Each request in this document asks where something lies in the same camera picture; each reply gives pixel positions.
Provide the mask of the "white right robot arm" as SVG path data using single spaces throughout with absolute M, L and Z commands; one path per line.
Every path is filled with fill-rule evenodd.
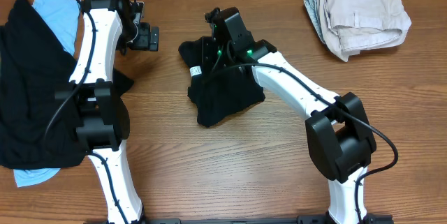
M 305 120 L 310 158 L 328 180 L 330 204 L 324 214 L 298 216 L 298 223 L 378 223 L 364 206 L 363 181 L 376 150 L 373 131 L 360 99 L 339 96 L 292 67 L 269 42 L 213 38 L 204 46 L 205 76 L 215 82 L 225 75 L 278 95 Z

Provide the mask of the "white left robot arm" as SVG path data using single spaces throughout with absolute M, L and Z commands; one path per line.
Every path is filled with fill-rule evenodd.
M 129 112 L 113 83 L 115 52 L 156 51 L 159 28 L 141 22 L 144 4 L 130 0 L 84 0 L 84 35 L 68 86 L 59 89 L 56 114 L 92 162 L 108 208 L 107 223 L 145 223 L 133 184 L 126 141 Z

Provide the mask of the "black t-shirt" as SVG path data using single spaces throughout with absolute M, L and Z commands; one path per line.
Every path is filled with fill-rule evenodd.
M 202 77 L 201 38 L 185 41 L 179 46 L 179 54 L 188 66 L 191 85 L 188 97 L 197 107 L 197 122 L 210 128 L 225 117 L 263 102 L 265 94 L 251 74 L 240 69 L 230 69 L 216 77 Z

